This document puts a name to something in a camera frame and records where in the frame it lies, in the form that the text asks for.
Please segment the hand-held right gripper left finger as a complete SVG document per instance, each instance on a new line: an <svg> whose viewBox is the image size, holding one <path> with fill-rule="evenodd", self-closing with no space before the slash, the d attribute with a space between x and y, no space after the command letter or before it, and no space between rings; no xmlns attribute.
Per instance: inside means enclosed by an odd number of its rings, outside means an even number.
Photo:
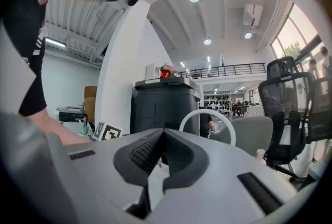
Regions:
<svg viewBox="0 0 332 224"><path fill-rule="evenodd" d="M166 210L153 211L148 194L162 147L163 129L65 146L78 224L167 224Z"/></svg>

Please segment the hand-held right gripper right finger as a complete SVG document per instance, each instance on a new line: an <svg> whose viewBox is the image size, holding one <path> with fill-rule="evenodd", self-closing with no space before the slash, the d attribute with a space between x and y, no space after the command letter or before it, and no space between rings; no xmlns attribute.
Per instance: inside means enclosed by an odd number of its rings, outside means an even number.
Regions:
<svg viewBox="0 0 332 224"><path fill-rule="evenodd" d="M209 165L192 186L165 192L153 210L153 224L251 224L264 218L238 179L244 173L253 173L282 204L297 193L285 178L236 146L176 134L202 147Z"/></svg>

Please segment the marble pattern sink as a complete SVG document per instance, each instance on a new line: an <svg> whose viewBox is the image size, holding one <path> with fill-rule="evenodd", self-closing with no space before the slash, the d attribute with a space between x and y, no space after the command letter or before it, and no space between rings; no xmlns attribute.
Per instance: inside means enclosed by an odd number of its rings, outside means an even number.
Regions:
<svg viewBox="0 0 332 224"><path fill-rule="evenodd" d="M63 126L71 130L73 133L91 139L93 130L87 120L87 115L82 107L65 106L58 107L55 111L56 119ZM87 125L89 127L89 133L87 135L82 134L82 126Z"/></svg>

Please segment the white arch column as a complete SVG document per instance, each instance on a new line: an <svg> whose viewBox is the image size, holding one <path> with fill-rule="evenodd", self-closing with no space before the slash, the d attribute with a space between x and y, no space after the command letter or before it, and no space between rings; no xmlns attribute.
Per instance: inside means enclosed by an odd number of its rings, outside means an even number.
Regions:
<svg viewBox="0 0 332 224"><path fill-rule="evenodd" d="M145 80L146 67L172 63L147 19L150 3L139 0L121 16L102 63L95 102L95 121L130 133L132 87Z"/></svg>

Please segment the tall black copier machine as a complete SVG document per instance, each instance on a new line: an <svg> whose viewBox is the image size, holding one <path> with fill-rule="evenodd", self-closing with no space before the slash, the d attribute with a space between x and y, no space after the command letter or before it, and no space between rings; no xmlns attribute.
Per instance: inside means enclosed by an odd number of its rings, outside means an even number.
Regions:
<svg viewBox="0 0 332 224"><path fill-rule="evenodd" d="M199 109L200 92L184 77L138 81L132 89L130 133L180 128L183 119Z"/></svg>

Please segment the white curved faucet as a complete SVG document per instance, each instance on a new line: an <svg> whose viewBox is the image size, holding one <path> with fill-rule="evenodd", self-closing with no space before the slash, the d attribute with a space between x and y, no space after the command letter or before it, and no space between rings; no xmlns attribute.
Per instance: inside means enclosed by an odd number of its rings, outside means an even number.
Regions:
<svg viewBox="0 0 332 224"><path fill-rule="evenodd" d="M194 110L192 112L190 112L189 114L187 114L184 119L182 120L180 126L179 126L179 131L182 132L184 129L184 126L186 124L186 122L193 116L197 115L197 114L210 114L213 116L218 117L228 128L229 133L230 133L230 145L231 146L235 146L236 145L236 132L234 130L233 125L231 124L231 122L221 113L211 110L211 109L197 109Z"/></svg>

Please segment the black table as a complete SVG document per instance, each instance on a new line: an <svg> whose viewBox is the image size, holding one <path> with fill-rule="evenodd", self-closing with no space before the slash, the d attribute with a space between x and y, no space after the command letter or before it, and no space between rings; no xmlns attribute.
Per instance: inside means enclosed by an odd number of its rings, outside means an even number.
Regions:
<svg viewBox="0 0 332 224"><path fill-rule="evenodd" d="M246 113L246 110L249 106L248 105L233 105L232 107L232 116L233 117L244 117L245 113Z"/></svg>

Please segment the checkered tablecloth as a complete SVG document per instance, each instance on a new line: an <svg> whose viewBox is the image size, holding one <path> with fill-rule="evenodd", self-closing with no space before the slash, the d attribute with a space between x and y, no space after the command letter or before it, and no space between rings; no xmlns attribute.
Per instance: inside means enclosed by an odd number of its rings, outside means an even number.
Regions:
<svg viewBox="0 0 332 224"><path fill-rule="evenodd" d="M264 108L261 105L251 105L247 108L246 113L244 115L245 118L247 117L258 117L264 116Z"/></svg>

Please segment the shelf with black items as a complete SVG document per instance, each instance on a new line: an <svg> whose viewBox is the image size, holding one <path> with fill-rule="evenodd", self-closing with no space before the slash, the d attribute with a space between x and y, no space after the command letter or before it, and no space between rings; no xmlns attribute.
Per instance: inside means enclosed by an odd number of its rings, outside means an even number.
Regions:
<svg viewBox="0 0 332 224"><path fill-rule="evenodd" d="M231 93L218 93L216 91L203 94L203 104L205 108L212 109L223 114L226 117L231 117L233 114L232 110L232 98Z"/></svg>

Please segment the pink cloth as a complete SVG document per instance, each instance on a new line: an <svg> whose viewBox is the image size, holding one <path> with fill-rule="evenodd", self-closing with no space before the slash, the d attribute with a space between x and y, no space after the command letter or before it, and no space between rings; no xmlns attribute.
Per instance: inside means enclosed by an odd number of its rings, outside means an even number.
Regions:
<svg viewBox="0 0 332 224"><path fill-rule="evenodd" d="M174 65L168 65L165 63L163 67L168 68L172 72L172 74L177 74L178 72Z"/></svg>

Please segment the black mesh chair with headrest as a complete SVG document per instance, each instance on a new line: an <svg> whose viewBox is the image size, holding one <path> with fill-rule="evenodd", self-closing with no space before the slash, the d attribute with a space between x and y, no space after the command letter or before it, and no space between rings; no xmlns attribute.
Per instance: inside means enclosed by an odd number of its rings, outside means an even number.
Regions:
<svg viewBox="0 0 332 224"><path fill-rule="evenodd" d="M267 166L290 177L305 180L291 164L307 144L306 123L312 98L311 75L300 72L293 57L283 57L267 65L267 79L259 84L259 96L266 117L272 120Z"/></svg>

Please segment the long ceiling light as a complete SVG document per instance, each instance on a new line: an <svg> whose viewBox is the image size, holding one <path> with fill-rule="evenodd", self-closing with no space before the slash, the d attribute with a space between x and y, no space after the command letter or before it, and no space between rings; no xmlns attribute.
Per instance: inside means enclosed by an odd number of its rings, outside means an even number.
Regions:
<svg viewBox="0 0 332 224"><path fill-rule="evenodd" d="M46 38L46 42L48 44L51 44L51 45L55 45L55 46L58 46L60 48L66 48L66 44L62 43L62 42L59 42L57 40L54 40L54 39L51 39L51 38Z"/></svg>

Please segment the black mezzanine railing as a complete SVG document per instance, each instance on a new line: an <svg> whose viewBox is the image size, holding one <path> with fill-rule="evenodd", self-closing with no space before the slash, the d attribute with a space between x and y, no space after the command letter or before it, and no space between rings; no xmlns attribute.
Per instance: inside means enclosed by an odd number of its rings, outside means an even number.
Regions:
<svg viewBox="0 0 332 224"><path fill-rule="evenodd" d="M266 67L264 63L248 63L215 67L209 66L208 68L200 68L193 70L186 69L184 72L179 72L178 76L186 77L189 79L202 79L265 73Z"/></svg>

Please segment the person's black shirt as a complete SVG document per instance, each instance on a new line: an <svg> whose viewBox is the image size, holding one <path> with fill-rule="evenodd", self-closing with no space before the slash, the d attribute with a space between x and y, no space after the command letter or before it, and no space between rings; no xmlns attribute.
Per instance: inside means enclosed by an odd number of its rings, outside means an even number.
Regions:
<svg viewBox="0 0 332 224"><path fill-rule="evenodd" d="M2 14L13 45L36 75L19 109L19 113L25 117L47 106L42 86L42 63L47 37L45 13L46 4L41 5L38 0L11 0Z"/></svg>

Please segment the white air conditioner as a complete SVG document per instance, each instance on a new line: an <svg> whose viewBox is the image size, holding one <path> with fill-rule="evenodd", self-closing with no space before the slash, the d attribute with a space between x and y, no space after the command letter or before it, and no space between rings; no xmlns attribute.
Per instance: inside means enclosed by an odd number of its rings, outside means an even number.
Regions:
<svg viewBox="0 0 332 224"><path fill-rule="evenodd" d="M258 26L263 7L257 4L246 4L243 14L243 25L254 28Z"/></svg>

